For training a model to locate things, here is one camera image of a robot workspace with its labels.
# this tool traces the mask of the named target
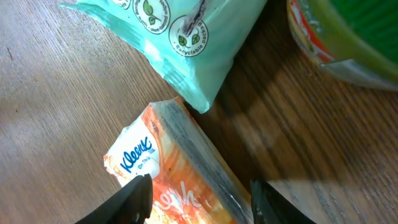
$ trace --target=green lid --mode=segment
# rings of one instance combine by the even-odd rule
[[[398,0],[331,0],[356,35],[398,64]]]

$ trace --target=circular logo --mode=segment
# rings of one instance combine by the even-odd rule
[[[187,16],[182,16],[173,22],[170,26],[169,40],[174,50],[180,55],[193,57],[205,49],[208,41],[208,30],[206,24],[199,21],[191,34],[186,36],[182,32],[182,26],[187,19]]]
[[[112,0],[115,4],[122,7],[123,9],[128,9],[130,6],[131,0]]]
[[[133,0],[133,11],[144,27],[153,34],[161,34],[170,22],[170,8],[166,0]]]

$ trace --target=brown tabletop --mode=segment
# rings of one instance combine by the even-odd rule
[[[60,1],[0,2],[0,223],[92,211],[120,188],[102,158],[119,132],[177,96]],[[320,73],[292,40],[285,1],[267,4],[211,110],[190,111],[246,187],[269,181],[317,223],[398,223],[397,93]]]

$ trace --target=teal packet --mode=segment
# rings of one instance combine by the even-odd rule
[[[209,110],[267,0],[77,0],[142,52],[200,113]]]

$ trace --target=cylindrical container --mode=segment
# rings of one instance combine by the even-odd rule
[[[398,1],[287,0],[287,10],[294,39],[320,68],[398,91]]]

